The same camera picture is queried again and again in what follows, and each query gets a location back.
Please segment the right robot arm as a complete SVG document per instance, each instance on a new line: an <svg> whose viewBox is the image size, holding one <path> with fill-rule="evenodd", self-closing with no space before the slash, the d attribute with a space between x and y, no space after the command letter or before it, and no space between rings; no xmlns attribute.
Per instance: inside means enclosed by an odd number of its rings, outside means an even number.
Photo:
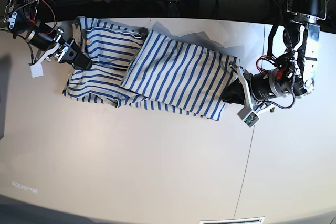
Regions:
<svg viewBox="0 0 336 224"><path fill-rule="evenodd" d="M20 37L28 45L32 77L42 76L42 62L52 59L72 65L75 69L89 70L92 60L81 51L74 38L64 36L64 30L57 26L53 11L52 26L37 19L40 3L51 9L45 0L9 0L1 19L7 25L6 32L11 33L14 39Z"/></svg>

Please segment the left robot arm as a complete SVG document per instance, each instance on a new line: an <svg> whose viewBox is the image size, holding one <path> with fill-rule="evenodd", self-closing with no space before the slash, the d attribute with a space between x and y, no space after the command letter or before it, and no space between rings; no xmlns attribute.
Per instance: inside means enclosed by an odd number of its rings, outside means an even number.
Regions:
<svg viewBox="0 0 336 224"><path fill-rule="evenodd" d="M294 100L314 90L320 25L327 17L327 0L281 0L279 23L268 36L267 53L256 61L258 74L243 70L221 94L226 103L271 105L290 95Z"/></svg>

